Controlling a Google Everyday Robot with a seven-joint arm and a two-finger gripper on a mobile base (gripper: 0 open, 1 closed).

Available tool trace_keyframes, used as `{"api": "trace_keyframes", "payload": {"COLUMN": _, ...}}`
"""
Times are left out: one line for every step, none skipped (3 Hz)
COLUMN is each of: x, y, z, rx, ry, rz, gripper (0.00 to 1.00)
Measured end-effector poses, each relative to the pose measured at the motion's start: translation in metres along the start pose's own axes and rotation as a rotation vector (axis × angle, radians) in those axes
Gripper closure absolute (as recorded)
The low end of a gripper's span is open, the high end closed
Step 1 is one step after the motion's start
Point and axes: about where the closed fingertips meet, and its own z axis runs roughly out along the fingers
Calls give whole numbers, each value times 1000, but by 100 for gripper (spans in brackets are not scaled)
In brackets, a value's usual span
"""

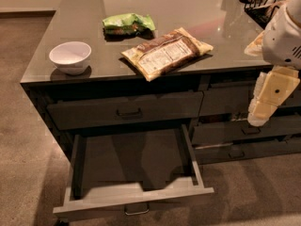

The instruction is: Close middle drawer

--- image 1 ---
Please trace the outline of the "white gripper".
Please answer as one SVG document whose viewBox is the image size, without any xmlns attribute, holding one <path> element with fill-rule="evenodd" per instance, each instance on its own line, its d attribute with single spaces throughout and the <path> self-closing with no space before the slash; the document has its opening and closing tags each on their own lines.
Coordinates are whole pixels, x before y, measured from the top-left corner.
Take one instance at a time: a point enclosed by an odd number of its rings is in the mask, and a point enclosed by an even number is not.
<svg viewBox="0 0 301 226">
<path fill-rule="evenodd" d="M 274 66 L 268 73 L 260 73 L 248 107 L 247 121 L 252 126 L 263 126 L 277 108 L 299 85 L 298 70 Z"/>
</svg>

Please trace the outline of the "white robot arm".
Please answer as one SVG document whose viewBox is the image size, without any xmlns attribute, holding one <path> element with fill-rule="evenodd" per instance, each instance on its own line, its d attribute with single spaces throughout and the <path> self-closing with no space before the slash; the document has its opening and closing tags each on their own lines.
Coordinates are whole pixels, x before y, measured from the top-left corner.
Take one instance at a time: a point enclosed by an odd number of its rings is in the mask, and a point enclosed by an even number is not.
<svg viewBox="0 0 301 226">
<path fill-rule="evenodd" d="M 301 0 L 287 0 L 260 35 L 246 48 L 250 56 L 262 55 L 273 65 L 260 73 L 249 104 L 247 121 L 263 126 L 300 83 Z"/>
</svg>

